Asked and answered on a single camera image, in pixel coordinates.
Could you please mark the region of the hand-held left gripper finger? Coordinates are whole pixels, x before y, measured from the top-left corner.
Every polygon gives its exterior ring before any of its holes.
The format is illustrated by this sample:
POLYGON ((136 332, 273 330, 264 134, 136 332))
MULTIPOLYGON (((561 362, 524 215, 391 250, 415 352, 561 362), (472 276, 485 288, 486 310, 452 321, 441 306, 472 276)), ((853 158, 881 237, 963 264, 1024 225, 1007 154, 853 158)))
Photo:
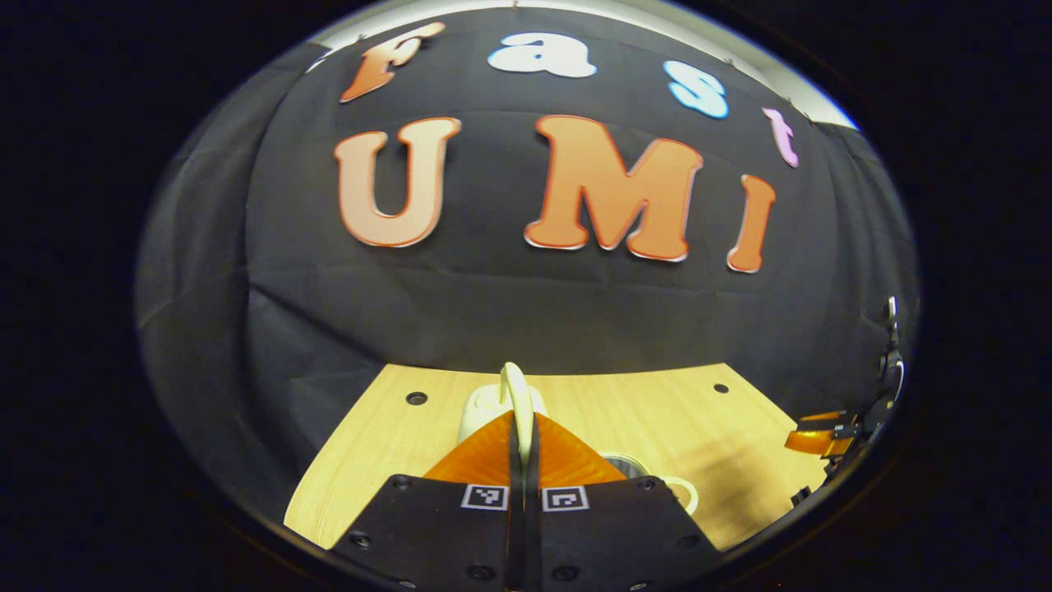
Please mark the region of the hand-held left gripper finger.
POLYGON ((505 591, 522 580, 524 492, 514 413, 504 412, 457 446, 485 446, 495 483, 468 476, 465 461, 438 479, 392 474, 332 552, 394 591, 505 591))
POLYGON ((542 414, 528 484, 524 562, 537 591, 671 591, 720 562, 668 479, 628 479, 542 414))

